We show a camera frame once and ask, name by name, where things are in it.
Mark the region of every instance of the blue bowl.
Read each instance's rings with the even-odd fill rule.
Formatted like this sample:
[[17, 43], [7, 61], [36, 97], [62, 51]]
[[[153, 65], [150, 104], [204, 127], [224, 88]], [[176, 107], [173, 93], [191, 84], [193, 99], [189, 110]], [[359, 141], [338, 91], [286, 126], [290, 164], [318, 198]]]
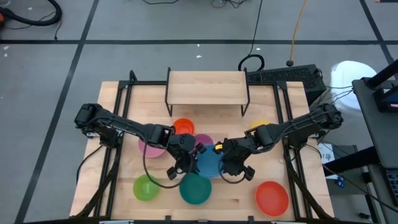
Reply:
[[198, 174], [206, 178], [215, 178], [220, 174], [218, 172], [218, 162], [220, 161], [223, 153], [216, 154], [213, 152], [214, 145], [207, 145], [206, 152], [198, 154], [197, 168]]

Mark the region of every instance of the wooden table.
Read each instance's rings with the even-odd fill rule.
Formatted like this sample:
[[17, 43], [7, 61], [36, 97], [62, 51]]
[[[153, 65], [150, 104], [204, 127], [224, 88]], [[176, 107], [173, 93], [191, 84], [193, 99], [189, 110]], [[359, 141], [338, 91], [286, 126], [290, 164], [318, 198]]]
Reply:
[[[117, 82], [102, 83], [98, 103], [107, 110], [113, 110], [117, 86]], [[309, 110], [302, 83], [288, 82], [287, 86], [293, 116], [298, 117], [308, 113]], [[133, 86], [127, 118], [140, 123], [172, 125], [176, 119], [184, 117], [194, 122], [197, 134], [208, 134], [213, 138], [214, 142], [225, 137], [241, 137], [244, 136], [244, 131], [249, 129], [250, 124], [256, 119], [267, 119], [271, 123], [278, 123], [272, 87], [250, 86], [249, 88], [251, 104], [245, 117], [241, 116], [237, 105], [181, 105], [174, 108], [173, 116], [169, 117], [164, 103], [165, 86]], [[119, 115], [123, 111], [126, 91], [123, 94]], [[287, 115], [281, 91], [279, 95], [284, 110], [284, 120], [286, 120]], [[171, 215], [173, 220], [247, 220], [248, 216], [252, 215], [257, 221], [294, 220], [291, 204], [282, 216], [275, 218], [261, 213], [254, 202], [256, 187], [267, 180], [282, 184], [287, 189], [290, 198], [281, 143], [278, 143], [267, 153], [251, 156], [247, 159], [245, 164], [256, 170], [252, 181], [245, 180], [240, 184], [231, 185], [220, 178], [213, 179], [213, 191], [209, 200], [203, 205], [194, 206], [183, 201], [178, 188], [160, 189], [157, 198], [151, 202], [141, 202], [135, 198], [132, 191], [134, 181], [144, 174], [142, 154], [137, 148], [137, 140], [137, 137], [128, 134], [124, 137], [112, 219], [164, 220], [166, 215]], [[85, 156], [95, 150], [98, 147], [98, 143], [98, 139], [89, 139]], [[313, 140], [309, 140], [308, 143], [317, 147], [316, 142]], [[104, 152], [105, 150], [102, 150], [95, 154], [82, 167], [70, 212], [71, 215], [77, 214], [96, 191], [100, 180]], [[301, 156], [309, 191], [323, 209], [333, 216], [330, 196], [318, 152], [306, 147], [301, 150]], [[149, 173], [161, 183], [167, 185], [175, 183], [170, 181], [166, 174], [166, 170], [172, 165], [174, 165], [174, 160], [167, 153], [163, 153], [155, 159], [147, 159]], [[302, 194], [297, 187], [296, 189], [300, 214], [304, 217]], [[105, 192], [101, 207], [102, 215], [105, 213], [107, 198], [108, 192]]]

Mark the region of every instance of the black metal frame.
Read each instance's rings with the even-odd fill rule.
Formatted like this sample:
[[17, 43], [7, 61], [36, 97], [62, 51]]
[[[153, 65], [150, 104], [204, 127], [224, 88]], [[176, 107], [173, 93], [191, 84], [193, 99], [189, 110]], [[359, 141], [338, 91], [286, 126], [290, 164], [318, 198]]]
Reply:
[[[173, 105], [170, 105], [168, 102], [168, 95], [169, 95], [169, 79], [170, 79], [170, 72], [171, 68], [167, 68], [167, 79], [166, 79], [166, 94], [164, 98], [164, 102], [166, 104], [167, 111], [169, 112], [169, 116], [171, 117], [173, 115]], [[249, 91], [249, 83], [248, 83], [248, 70], [247, 68], [244, 68], [244, 78], [246, 81], [246, 93], [248, 95], [248, 102], [246, 103], [246, 106], [243, 109], [244, 105], [241, 105], [241, 114], [244, 116], [246, 114], [246, 111], [248, 110], [249, 104], [250, 104], [250, 91]]]
[[[130, 72], [130, 80], [128, 80], [128, 81], [119, 81], [118, 93], [116, 95], [116, 102], [115, 102], [114, 112], [118, 112], [118, 110], [119, 110], [121, 94], [122, 94], [122, 91], [125, 88], [127, 88], [127, 94], [126, 94], [126, 100], [125, 100], [124, 109], [123, 109], [123, 117], [127, 116], [127, 112], [128, 112], [128, 108], [129, 108], [129, 102], [130, 102], [131, 93], [132, 93], [132, 86], [133, 85], [166, 85], [166, 88], [167, 88], [167, 83], [168, 83], [168, 81], [137, 81], [137, 78], [135, 77], [134, 73], [131, 71]], [[286, 82], [250, 83], [249, 85], [253, 85], [253, 86], [260, 85], [260, 86], [272, 86], [273, 87], [274, 97], [275, 97], [275, 105], [276, 105], [276, 110], [277, 110], [279, 123], [283, 123], [284, 122], [284, 118], [283, 118], [283, 114], [282, 114], [282, 107], [281, 107], [280, 98], [279, 98], [279, 88], [282, 89], [282, 92], [284, 94], [284, 100], [285, 100], [285, 106], [286, 106], [288, 119], [292, 119], [293, 118], [292, 109], [291, 109], [290, 100], [289, 100], [289, 94], [287, 92]], [[284, 148], [285, 151], [289, 150], [289, 146], [287, 144], [283, 144], [283, 148]], [[117, 148], [116, 149], [116, 153], [120, 155], [121, 149], [122, 149], [122, 147]], [[302, 166], [302, 160], [301, 160], [301, 157], [300, 157], [300, 152], [298, 150], [295, 151], [295, 156], [296, 156], [295, 160], [297, 161], [297, 169], [298, 169], [299, 177], [300, 177], [301, 181], [305, 184], [305, 176], [304, 176], [304, 171], [303, 171], [303, 166]], [[110, 160], [110, 152], [109, 152], [109, 155], [107, 155], [107, 153], [105, 154], [103, 168], [107, 168], [107, 166], [109, 165], [109, 160]], [[102, 170], [101, 179], [104, 179], [106, 177], [106, 171], [107, 170], [108, 169]], [[108, 204], [107, 204], [107, 207], [106, 207], [106, 216], [104, 217], [105, 219], [108, 219], [108, 220], [111, 219], [114, 194], [115, 194], [115, 190], [116, 190], [117, 176], [118, 176], [118, 170], [116, 170], [116, 175], [113, 177], [113, 180], [111, 182], [111, 187], [109, 189]], [[305, 212], [306, 212], [307, 217], [306, 218], [301, 217], [300, 216], [300, 210], [299, 210], [299, 204], [298, 204], [298, 201], [297, 201], [297, 193], [296, 193], [295, 182], [292, 180], [291, 177], [288, 177], [288, 180], [289, 180], [289, 189], [290, 189], [290, 196], [291, 196], [290, 198], [291, 198], [291, 201], [292, 201], [292, 207], [293, 207], [293, 211], [294, 211], [295, 222], [336, 223], [336, 220], [326, 220], [326, 219], [312, 218], [311, 208], [310, 208], [307, 200], [304, 197], [303, 197], [303, 201], [304, 201]], [[96, 218], [100, 217], [99, 216], [99, 213], [100, 213], [100, 210], [101, 210], [100, 200], [98, 201], [95, 209], [96, 209], [95, 212], [98, 212], [98, 213], [94, 213], [94, 217], [87, 217], [88, 223], [90, 223], [93, 220], [95, 220]], [[249, 216], [247, 221], [172, 220], [172, 217], [170, 215], [165, 216], [165, 220], [134, 220], [134, 223], [165, 223], [165, 224], [171, 224], [171, 223], [189, 223], [189, 224], [191, 224], [191, 223], [202, 223], [202, 222], [204, 222], [204, 223], [250, 223], [250, 224], [254, 224], [254, 223], [272, 223], [272, 222], [254, 221], [254, 217], [253, 216]], [[352, 223], [352, 224], [355, 224], [357, 222], [340, 222], [340, 223], [347, 223], [347, 224]]]

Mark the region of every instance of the white cable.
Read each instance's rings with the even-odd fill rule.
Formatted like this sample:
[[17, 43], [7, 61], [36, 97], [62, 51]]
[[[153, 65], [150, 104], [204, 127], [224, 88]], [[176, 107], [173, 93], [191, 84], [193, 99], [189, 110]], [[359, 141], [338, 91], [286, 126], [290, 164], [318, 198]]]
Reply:
[[7, 7], [8, 5], [10, 5], [11, 0], [0, 0], [0, 7]]

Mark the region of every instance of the vacuum hose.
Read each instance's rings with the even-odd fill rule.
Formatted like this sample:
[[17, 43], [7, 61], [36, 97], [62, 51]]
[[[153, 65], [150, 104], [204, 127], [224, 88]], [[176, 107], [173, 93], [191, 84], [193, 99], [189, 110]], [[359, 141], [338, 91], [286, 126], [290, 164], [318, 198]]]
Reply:
[[25, 19], [21, 16], [15, 15], [11, 10], [5, 9], [2, 7], [0, 7], [0, 14], [2, 14], [4, 17], [8, 17], [10, 19], [14, 19], [18, 22], [32, 25], [32, 26], [49, 26], [49, 25], [57, 23], [61, 19], [62, 10], [61, 10], [60, 5], [55, 0], [47, 0], [47, 1], [54, 6], [55, 15], [53, 16], [53, 18], [46, 20], [46, 21], [32, 21], [30, 19]]

